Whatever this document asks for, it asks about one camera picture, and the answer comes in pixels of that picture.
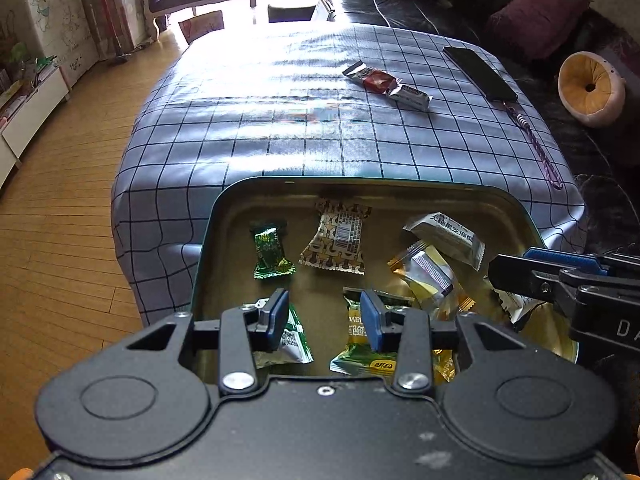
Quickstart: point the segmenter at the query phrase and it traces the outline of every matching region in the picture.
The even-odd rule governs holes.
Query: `smartphone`
[[[473,50],[446,46],[442,51],[460,67],[488,101],[517,102],[516,92]]]

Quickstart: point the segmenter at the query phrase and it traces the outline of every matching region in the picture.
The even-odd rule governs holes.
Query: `fluffy pink cushion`
[[[489,18],[488,28],[518,46],[529,60],[545,59],[562,45],[589,0],[512,0]]]

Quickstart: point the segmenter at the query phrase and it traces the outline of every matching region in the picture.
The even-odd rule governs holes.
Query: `silver bolt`
[[[246,372],[231,372],[222,378],[222,384],[230,390],[244,390],[254,383],[254,377]]]
[[[331,386],[320,386],[317,391],[318,395],[322,395],[323,397],[330,397],[335,393],[335,388]]]
[[[412,372],[401,375],[398,379],[398,384],[405,390],[421,390],[429,386],[429,380],[425,374]]]

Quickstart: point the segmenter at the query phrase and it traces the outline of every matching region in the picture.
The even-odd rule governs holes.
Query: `floor plank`
[[[172,34],[95,66],[47,119],[0,194],[0,478],[48,452],[43,384],[142,327],[111,237],[111,186],[136,114],[180,54]]]

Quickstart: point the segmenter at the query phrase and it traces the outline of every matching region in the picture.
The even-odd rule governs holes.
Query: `checkered tablecloth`
[[[545,180],[522,131],[442,55],[467,46],[518,93],[564,181]],[[434,96],[398,106],[342,75],[357,60]],[[548,128],[498,60],[457,40],[370,25],[296,22],[195,41],[156,84],[113,184],[116,254],[145,324],[188,308],[219,193],[254,175],[484,184],[530,212],[545,243],[581,251],[584,202]]]

